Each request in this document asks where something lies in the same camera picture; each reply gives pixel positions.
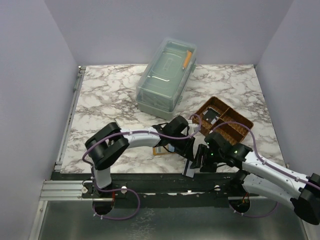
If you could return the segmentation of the tan card holder wallet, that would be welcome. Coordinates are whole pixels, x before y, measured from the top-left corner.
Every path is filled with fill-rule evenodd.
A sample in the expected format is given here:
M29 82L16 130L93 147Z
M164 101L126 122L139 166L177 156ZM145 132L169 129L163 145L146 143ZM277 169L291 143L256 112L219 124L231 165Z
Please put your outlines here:
M175 153L175 148L170 144L166 146L158 146L152 148L152 153L154 156L162 156L162 155L169 155Z

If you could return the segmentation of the silver credit card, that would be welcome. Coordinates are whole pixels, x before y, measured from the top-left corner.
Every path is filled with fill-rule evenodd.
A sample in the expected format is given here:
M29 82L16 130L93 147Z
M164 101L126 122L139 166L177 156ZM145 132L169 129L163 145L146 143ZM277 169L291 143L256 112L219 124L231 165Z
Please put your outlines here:
M188 178L193 178L195 174L195 169L191 169L192 162L187 160L182 171L182 175Z

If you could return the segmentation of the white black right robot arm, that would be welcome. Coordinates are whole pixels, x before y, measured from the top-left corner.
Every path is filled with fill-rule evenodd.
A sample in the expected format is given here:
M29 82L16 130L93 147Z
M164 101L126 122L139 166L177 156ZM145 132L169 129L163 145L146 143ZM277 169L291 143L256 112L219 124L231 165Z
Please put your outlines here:
M230 144L221 134L214 132L200 144L191 169L214 173L219 163L238 168L229 182L230 191L266 197L292 209L305 222L320 223L320 176L308 176L280 166L261 157L250 147Z

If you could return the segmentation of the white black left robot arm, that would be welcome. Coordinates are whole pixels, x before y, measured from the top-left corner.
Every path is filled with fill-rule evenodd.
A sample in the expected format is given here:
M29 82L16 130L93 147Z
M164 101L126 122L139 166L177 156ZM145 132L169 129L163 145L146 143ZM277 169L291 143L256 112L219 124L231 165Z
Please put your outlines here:
M166 147L171 145L174 153L192 162L194 160L195 133L189 133L188 121L181 115L170 122L152 125L139 130L122 129L116 122L111 122L91 136L85 142L86 152L83 160L89 156L93 191L101 198L111 191L111 166L127 150L140 147Z

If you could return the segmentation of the grey credit card stack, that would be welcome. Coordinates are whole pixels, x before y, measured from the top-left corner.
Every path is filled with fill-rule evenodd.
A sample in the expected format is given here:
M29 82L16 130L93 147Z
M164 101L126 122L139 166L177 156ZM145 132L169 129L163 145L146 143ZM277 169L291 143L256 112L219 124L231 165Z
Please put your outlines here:
M211 125L213 125L219 118L220 114L212 107L208 107L207 110L203 112L203 120Z

